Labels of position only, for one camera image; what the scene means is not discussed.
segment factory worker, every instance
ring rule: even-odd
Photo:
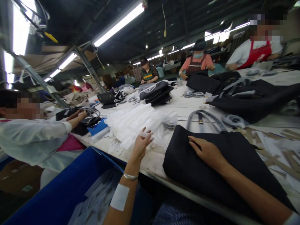
[[[187,75],[197,73],[201,70],[211,70],[215,69],[212,58],[209,54],[205,54],[204,50],[206,49],[206,41],[202,38],[196,41],[193,54],[191,57],[187,58],[179,70],[179,75],[186,80]]]
[[[78,92],[78,93],[82,92],[82,88],[81,87],[78,87],[78,86],[70,84],[70,83],[65,84],[65,87],[71,89],[72,92]]]
[[[284,7],[275,7],[265,15],[254,16],[256,19],[250,20],[250,29],[253,29],[250,39],[233,52],[225,68],[228,70],[245,69],[251,67],[256,61],[263,62],[280,57],[282,46],[279,36],[273,34],[280,17],[284,14],[287,14]]]
[[[118,204],[112,201],[106,214],[104,225],[130,224],[141,161],[146,154],[146,147],[149,143],[151,143],[151,134],[146,138],[137,137],[133,152],[125,167],[124,175],[113,196],[114,202]],[[226,161],[220,150],[213,143],[189,136],[189,144],[195,150],[195,157],[199,157],[200,160],[215,170],[256,212],[264,224],[300,224],[300,216],[296,212],[290,210],[237,171]],[[225,217],[217,215],[175,192],[168,192],[165,199],[151,224],[232,224]]]
[[[87,113],[43,119],[39,93],[0,90],[0,148],[16,160],[60,173],[86,148],[70,134]]]
[[[158,80],[159,74],[155,66],[149,65],[146,57],[141,59],[141,66],[143,67],[141,71],[141,84],[153,83]]]

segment blue bin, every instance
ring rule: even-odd
[[[87,148],[3,225],[67,225],[75,206],[87,199],[84,194],[90,186],[113,168],[124,172],[102,151]],[[131,224],[150,224],[152,209],[152,198],[144,189],[138,188]]]

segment brown apron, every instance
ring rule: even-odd
[[[190,75],[190,74],[199,72],[201,70],[203,60],[204,60],[204,55],[203,55],[203,59],[201,60],[201,62],[193,62],[193,56],[191,56],[191,62],[190,62],[189,67],[187,68],[187,71],[185,72],[185,74]]]

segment pink shirt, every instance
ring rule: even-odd
[[[182,69],[184,69],[184,70],[188,69],[189,65],[191,64],[191,58],[192,57],[189,57],[185,60],[184,64],[181,67]],[[201,58],[193,57],[193,62],[199,63],[199,62],[201,62],[202,59],[203,59],[203,57],[201,57]],[[213,66],[213,60],[212,60],[212,58],[210,57],[209,54],[206,54],[204,56],[204,60],[203,60],[202,65],[201,65],[201,70],[206,69],[206,67],[208,67],[208,66]]]

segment green apron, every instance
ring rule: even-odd
[[[150,67],[149,73],[143,75],[144,81],[152,80],[152,67]]]

